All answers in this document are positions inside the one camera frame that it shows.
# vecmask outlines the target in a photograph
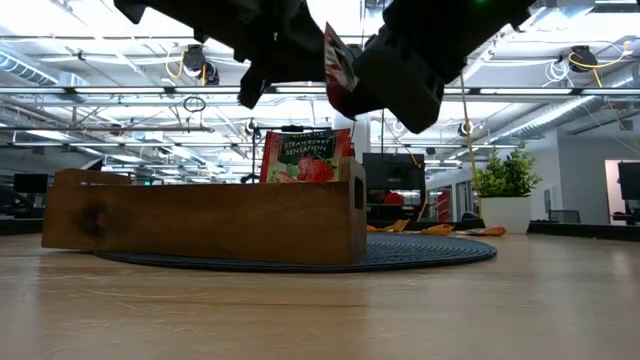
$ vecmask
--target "wooden box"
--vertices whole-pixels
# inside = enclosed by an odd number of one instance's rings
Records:
[[[42,246],[343,265],[366,249],[365,174],[325,184],[134,186],[67,169],[47,194]]]

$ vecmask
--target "cable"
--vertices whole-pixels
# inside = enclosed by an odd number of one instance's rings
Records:
[[[471,140],[471,120],[469,119],[469,110],[467,109],[467,97],[464,86],[464,76],[460,76],[460,87],[462,89],[462,108],[464,109],[464,127],[467,133],[467,149],[469,150],[469,160],[471,160],[471,174],[476,173],[476,158],[473,154],[473,141]],[[482,199],[478,196],[478,212],[482,217]]]
[[[625,43],[625,44],[624,44],[624,50],[625,50],[625,51],[627,50],[627,46],[628,46],[628,44],[627,44],[627,43]],[[611,62],[608,62],[608,63],[606,63],[606,64],[602,64],[602,65],[587,65],[587,64],[582,64],[582,63],[579,63],[579,62],[577,62],[577,61],[573,60],[573,55],[575,55],[575,54],[576,54],[576,53],[574,53],[574,52],[572,52],[571,54],[569,54],[569,61],[571,61],[573,64],[576,64],[576,65],[578,65],[578,66],[582,66],[583,68],[587,68],[587,69],[602,69],[602,68],[609,67],[609,66],[611,66],[611,65],[615,65],[615,64],[619,63],[619,62],[624,58],[624,56],[625,56],[625,53],[624,53],[624,51],[623,51],[623,52],[622,52],[622,54],[620,54],[620,57],[619,57],[619,58],[617,58],[616,60],[613,60],[613,61],[611,61]]]
[[[420,165],[420,163],[418,162],[418,160],[416,160],[416,157],[413,156],[413,153],[411,152],[411,150],[409,150],[408,147],[404,146],[402,144],[402,142],[400,141],[400,139],[398,139],[398,137],[396,136],[396,134],[393,133],[393,131],[391,130],[391,128],[389,127],[389,125],[387,125],[387,122],[384,120],[384,116],[382,116],[382,125],[384,127],[387,128],[387,130],[389,130],[389,132],[391,133],[391,135],[393,135],[393,138],[396,140],[396,142],[398,143],[398,145],[402,145],[402,147],[407,150],[407,152],[409,153],[409,156],[411,156],[411,160],[413,161],[413,165],[415,165],[417,168],[422,168],[422,166]]]
[[[600,80],[600,76],[598,76],[598,70],[593,69],[593,76],[596,78],[596,81],[598,82],[598,86],[604,87],[602,86],[602,80]]]
[[[164,63],[164,68],[167,70],[167,74],[169,76],[171,76],[174,79],[179,78],[180,76],[182,76],[182,67],[184,66],[184,51],[180,54],[180,69],[178,70],[178,75],[174,74],[171,72],[171,69],[169,69],[169,56],[171,55],[171,50],[167,51],[167,59]]]

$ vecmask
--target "desk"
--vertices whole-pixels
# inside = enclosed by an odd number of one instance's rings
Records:
[[[277,275],[0,238],[0,359],[637,359],[640,244],[490,240],[493,261]]]

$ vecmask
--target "dark round rug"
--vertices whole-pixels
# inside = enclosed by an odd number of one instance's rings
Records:
[[[278,273],[350,273],[417,269],[460,265],[491,259],[497,251],[492,246],[443,236],[368,234],[367,256],[362,262],[347,266],[300,265],[263,261],[240,261],[183,256],[96,253],[97,256],[130,264],[242,272]]]

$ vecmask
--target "computer monitor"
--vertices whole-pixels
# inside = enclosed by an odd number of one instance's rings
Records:
[[[618,164],[620,191],[624,200],[640,200],[640,163]]]
[[[420,190],[424,194],[424,155],[362,154],[362,166],[367,172],[367,189]]]
[[[23,194],[44,194],[49,187],[48,174],[14,174],[13,191]]]

